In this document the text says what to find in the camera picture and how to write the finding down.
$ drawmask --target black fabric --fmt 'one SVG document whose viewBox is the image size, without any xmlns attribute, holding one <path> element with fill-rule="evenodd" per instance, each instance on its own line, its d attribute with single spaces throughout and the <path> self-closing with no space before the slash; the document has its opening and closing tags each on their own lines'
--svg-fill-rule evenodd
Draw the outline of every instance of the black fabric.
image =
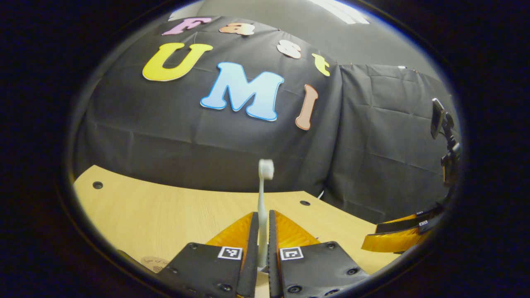
<svg viewBox="0 0 530 298">
<path fill-rule="evenodd" d="M 273 159 L 274 179 L 265 183 L 265 191 L 304 190 L 318 196 L 325 190 L 325 202 L 373 223 L 414 213 L 447 193 L 439 164 L 445 139 L 432 140 L 429 132 L 431 99 L 437 97 L 457 117 L 439 81 L 394 66 L 338 66 L 277 28 L 235 17 L 212 18 L 168 36 L 161 33 L 182 20 L 163 22 L 122 49 L 101 72 L 97 85 L 86 91 L 91 96 L 77 134 L 77 176 L 96 164 L 170 186 L 256 192 L 258 160 Z M 253 24 L 255 33 L 219 32 L 233 22 Z M 276 49 L 281 39 L 298 44 L 302 57 L 281 54 Z M 185 47 L 166 61 L 168 68 L 180 64 L 191 44 L 205 43 L 213 50 L 177 80 L 143 78 L 147 61 L 169 42 Z M 329 77 L 316 69 L 312 53 L 330 64 Z M 200 105 L 220 62 L 241 64 L 248 81 L 266 71 L 284 78 L 276 121 L 248 116 L 245 108 L 252 100 L 238 112 L 229 105 L 223 110 Z M 305 84 L 319 94 L 308 131 L 295 125 Z"/>
<path fill-rule="evenodd" d="M 443 136 L 430 134 L 432 98 L 455 118 L 440 81 L 383 65 L 340 66 L 342 108 L 322 199 L 372 223 L 422 210 L 447 194 Z"/>
</svg>

